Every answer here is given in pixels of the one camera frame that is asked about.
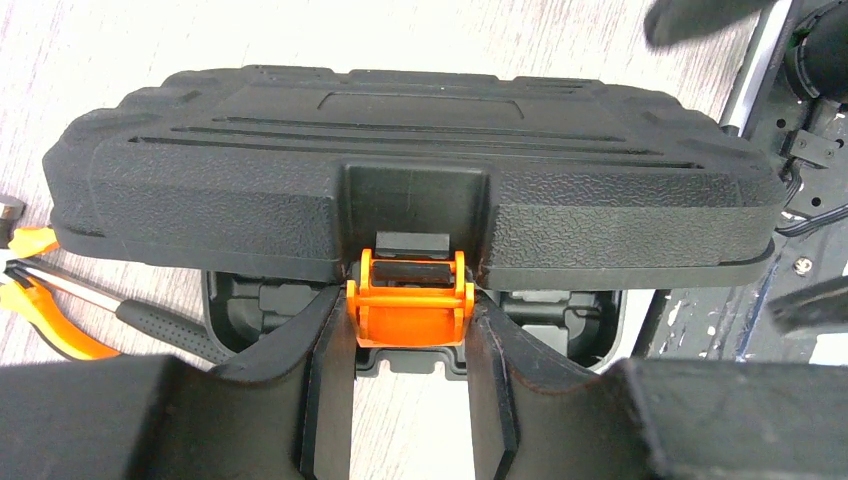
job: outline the screwdriver handle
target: screwdriver handle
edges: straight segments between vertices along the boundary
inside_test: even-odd
[[[146,335],[216,365],[229,359],[227,354],[212,343],[202,325],[163,308],[138,300],[124,300],[115,310],[115,316]]]

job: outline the black glove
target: black glove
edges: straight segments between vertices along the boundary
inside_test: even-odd
[[[645,38],[669,47],[718,32],[776,0],[656,0],[645,15]]]

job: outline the pliers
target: pliers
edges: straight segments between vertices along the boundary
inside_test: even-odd
[[[16,260],[59,247],[52,228],[18,228],[0,249],[0,308],[20,314],[57,353],[70,360],[110,358],[121,353],[95,340],[59,310],[50,292],[15,265]]]

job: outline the screwdriver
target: screwdriver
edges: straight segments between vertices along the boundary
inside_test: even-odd
[[[18,260],[16,265],[28,275],[115,314],[136,330],[204,360],[219,364],[229,358],[209,337],[206,329],[191,320],[156,305],[121,299],[61,272],[43,262]]]

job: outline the white wooden surface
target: white wooden surface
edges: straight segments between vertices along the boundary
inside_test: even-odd
[[[649,3],[0,0],[0,192],[29,204],[24,223],[45,224],[40,160],[68,123],[180,70],[264,63],[599,78],[669,92],[718,118],[754,20],[658,54],[641,36]],[[196,271],[51,258],[115,292],[200,318]],[[172,351],[57,297],[70,318],[117,348]],[[0,365],[59,360],[23,319],[0,312]],[[466,386],[440,372],[358,381],[352,478],[473,477]]]

